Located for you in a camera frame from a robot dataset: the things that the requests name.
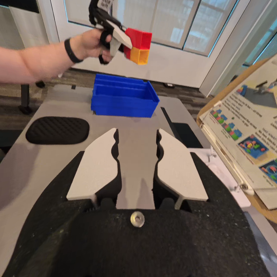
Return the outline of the person's left forearm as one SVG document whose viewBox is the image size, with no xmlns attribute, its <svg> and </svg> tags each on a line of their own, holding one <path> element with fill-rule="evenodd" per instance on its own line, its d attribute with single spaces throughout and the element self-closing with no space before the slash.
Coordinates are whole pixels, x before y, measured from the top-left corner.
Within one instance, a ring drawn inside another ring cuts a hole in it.
<svg viewBox="0 0 277 277">
<path fill-rule="evenodd" d="M 73 65 L 63 43 L 23 50 L 0 48 L 0 83 L 31 84 L 58 76 Z"/>
</svg>

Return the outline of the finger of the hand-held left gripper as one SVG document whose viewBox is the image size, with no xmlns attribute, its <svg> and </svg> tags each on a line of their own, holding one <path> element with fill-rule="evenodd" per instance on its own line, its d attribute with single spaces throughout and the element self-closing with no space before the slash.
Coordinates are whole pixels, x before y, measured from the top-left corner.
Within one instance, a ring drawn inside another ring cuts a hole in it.
<svg viewBox="0 0 277 277">
<path fill-rule="evenodd" d="M 114 28 L 113 30 L 113 39 L 119 44 L 123 44 L 123 46 L 132 49 L 133 45 L 130 37 L 126 34 L 124 29 Z"/>
<path fill-rule="evenodd" d="M 96 23 L 95 27 L 98 29 L 108 30 L 110 32 L 113 32 L 114 29 L 119 29 L 123 32 L 125 32 L 126 30 L 126 28 L 123 27 L 120 22 L 113 22 L 110 20 L 103 20 L 101 22 L 98 22 Z"/>
</svg>

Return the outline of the orange toy block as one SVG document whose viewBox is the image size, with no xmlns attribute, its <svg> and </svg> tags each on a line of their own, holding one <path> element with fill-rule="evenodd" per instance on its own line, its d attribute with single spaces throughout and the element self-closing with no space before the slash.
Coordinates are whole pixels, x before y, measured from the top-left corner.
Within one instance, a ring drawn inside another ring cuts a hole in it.
<svg viewBox="0 0 277 277">
<path fill-rule="evenodd" d="M 147 65 L 149 51 L 150 50 L 133 47 L 130 51 L 130 61 L 136 63 L 137 65 Z"/>
</svg>

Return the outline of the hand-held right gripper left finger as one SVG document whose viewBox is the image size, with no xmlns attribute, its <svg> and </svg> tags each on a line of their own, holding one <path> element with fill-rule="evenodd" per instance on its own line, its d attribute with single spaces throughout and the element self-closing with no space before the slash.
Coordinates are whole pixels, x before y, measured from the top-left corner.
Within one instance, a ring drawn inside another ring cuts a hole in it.
<svg viewBox="0 0 277 277">
<path fill-rule="evenodd" d="M 118 145 L 119 130 L 112 128 L 85 149 L 66 196 L 68 201 L 88 199 L 98 207 L 108 198 L 116 205 L 122 189 Z"/>
</svg>

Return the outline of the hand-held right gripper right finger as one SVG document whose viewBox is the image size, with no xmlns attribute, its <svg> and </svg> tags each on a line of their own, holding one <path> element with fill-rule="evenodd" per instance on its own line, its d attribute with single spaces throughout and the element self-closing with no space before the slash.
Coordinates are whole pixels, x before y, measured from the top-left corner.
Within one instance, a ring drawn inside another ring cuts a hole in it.
<svg viewBox="0 0 277 277">
<path fill-rule="evenodd" d="M 208 195 L 189 149 L 163 129 L 157 130 L 157 162 L 154 169 L 155 209 L 166 198 L 206 202 Z"/>
</svg>

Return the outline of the black monitor screen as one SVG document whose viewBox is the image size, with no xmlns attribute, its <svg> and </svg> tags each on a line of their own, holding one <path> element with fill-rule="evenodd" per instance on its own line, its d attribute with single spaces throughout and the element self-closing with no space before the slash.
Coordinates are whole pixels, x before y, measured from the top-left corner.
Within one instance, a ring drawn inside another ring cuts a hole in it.
<svg viewBox="0 0 277 277">
<path fill-rule="evenodd" d="M 36 0 L 0 0 L 0 5 L 39 13 L 39 7 Z"/>
</svg>

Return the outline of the dark metal desk plate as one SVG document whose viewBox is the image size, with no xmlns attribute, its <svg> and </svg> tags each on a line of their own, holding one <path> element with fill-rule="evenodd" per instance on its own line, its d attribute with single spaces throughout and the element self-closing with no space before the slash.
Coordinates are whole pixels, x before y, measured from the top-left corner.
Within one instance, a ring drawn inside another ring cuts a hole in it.
<svg viewBox="0 0 277 277">
<path fill-rule="evenodd" d="M 277 260 L 276 260 L 276 254 L 271 248 L 271 246 L 268 244 L 267 240 L 257 227 L 257 225 L 254 223 L 252 217 L 248 212 L 244 212 L 248 223 L 250 225 L 250 228 L 254 234 L 255 241 L 258 246 L 258 250 L 260 253 L 260 256 L 262 260 L 264 261 L 266 268 L 271 276 L 276 276 L 277 274 Z"/>
</svg>

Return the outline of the white framed window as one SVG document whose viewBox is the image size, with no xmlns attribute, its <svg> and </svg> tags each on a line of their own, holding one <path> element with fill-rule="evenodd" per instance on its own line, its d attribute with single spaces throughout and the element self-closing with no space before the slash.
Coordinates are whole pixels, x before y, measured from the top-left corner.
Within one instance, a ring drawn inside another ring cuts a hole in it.
<svg viewBox="0 0 277 277">
<path fill-rule="evenodd" d="M 239 1 L 115 0 L 108 9 L 125 27 L 152 33 L 152 42 L 209 57 Z"/>
</svg>

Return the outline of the blue plastic bin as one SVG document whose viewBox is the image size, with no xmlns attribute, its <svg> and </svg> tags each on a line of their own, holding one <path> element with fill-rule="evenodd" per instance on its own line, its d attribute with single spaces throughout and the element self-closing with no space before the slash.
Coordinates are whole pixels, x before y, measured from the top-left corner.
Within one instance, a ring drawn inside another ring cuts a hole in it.
<svg viewBox="0 0 277 277">
<path fill-rule="evenodd" d="M 91 110 L 96 115 L 151 118 L 160 99 L 150 81 L 96 74 Z"/>
</svg>

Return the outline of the black wristband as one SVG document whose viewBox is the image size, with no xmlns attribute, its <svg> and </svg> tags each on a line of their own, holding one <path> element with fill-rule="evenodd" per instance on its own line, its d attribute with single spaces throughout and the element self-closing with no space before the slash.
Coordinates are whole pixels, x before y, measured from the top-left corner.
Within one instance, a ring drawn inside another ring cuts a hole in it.
<svg viewBox="0 0 277 277">
<path fill-rule="evenodd" d="M 69 57 L 69 59 L 74 63 L 74 64 L 77 64 L 77 63 L 81 63 L 83 62 L 83 60 L 80 60 L 79 58 L 77 58 L 77 56 L 74 54 L 72 48 L 71 48 L 71 44 L 70 44 L 70 39 L 71 38 L 68 38 L 64 41 L 64 47 L 65 47 L 65 51 Z"/>
</svg>

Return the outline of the person's left hand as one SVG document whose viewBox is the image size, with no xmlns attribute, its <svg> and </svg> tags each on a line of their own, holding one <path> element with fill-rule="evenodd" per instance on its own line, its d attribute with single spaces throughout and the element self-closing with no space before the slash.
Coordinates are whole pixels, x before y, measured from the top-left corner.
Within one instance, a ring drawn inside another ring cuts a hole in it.
<svg viewBox="0 0 277 277">
<path fill-rule="evenodd" d="M 113 57 L 100 41 L 102 32 L 103 30 L 101 29 L 92 29 L 70 38 L 70 47 L 74 55 L 79 60 L 89 57 L 98 58 L 102 55 L 103 61 L 109 63 Z"/>
</svg>

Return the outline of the red two-stud toy block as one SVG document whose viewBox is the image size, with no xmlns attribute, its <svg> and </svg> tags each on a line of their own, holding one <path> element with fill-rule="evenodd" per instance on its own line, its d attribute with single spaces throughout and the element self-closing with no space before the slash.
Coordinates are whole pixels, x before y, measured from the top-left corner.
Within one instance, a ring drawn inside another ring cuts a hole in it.
<svg viewBox="0 0 277 277">
<path fill-rule="evenodd" d="M 150 50 L 152 33 L 127 28 L 125 34 L 130 37 L 132 46 L 140 50 Z"/>
</svg>

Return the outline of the black monitor stand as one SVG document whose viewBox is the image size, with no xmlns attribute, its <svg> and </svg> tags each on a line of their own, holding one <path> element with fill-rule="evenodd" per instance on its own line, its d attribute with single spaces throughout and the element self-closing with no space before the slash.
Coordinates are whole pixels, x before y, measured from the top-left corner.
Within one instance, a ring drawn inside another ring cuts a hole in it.
<svg viewBox="0 0 277 277">
<path fill-rule="evenodd" d="M 38 88 L 45 88 L 45 83 L 43 81 L 39 81 L 35 83 Z M 33 110 L 30 105 L 30 85 L 29 84 L 21 84 L 21 97 L 20 97 L 20 105 L 18 106 L 19 111 L 24 115 L 30 115 Z M 35 104 L 41 104 L 43 100 L 35 99 Z"/>
</svg>

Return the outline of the white stand base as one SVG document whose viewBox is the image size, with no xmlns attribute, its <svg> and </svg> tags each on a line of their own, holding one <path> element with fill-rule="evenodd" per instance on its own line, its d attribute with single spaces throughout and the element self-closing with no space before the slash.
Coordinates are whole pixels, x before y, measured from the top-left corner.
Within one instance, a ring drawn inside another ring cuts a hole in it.
<svg viewBox="0 0 277 277">
<path fill-rule="evenodd" d="M 220 179 L 220 181 L 230 191 L 230 193 L 241 208 L 244 209 L 251 206 L 250 201 L 248 200 L 242 189 L 238 186 L 238 183 L 235 181 L 234 177 L 231 175 L 213 147 L 188 149 L 190 152 L 195 153 Z"/>
</svg>

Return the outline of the grey desk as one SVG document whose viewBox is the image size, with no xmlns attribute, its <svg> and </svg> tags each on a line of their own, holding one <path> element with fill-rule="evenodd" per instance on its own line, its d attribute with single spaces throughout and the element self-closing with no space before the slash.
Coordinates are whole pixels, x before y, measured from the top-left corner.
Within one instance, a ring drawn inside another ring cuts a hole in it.
<svg viewBox="0 0 277 277">
<path fill-rule="evenodd" d="M 99 116 L 92 92 L 56 86 L 1 162 L 1 276 L 271 276 L 244 212 L 209 167 L 190 152 L 208 200 L 166 198 L 155 209 L 157 130 L 180 142 L 170 122 L 188 123 L 210 143 L 177 98 L 161 97 L 151 118 Z M 37 145 L 26 131 L 45 116 L 89 123 L 74 145 Z M 66 196 L 85 149 L 119 130 L 122 189 L 116 205 Z"/>
</svg>

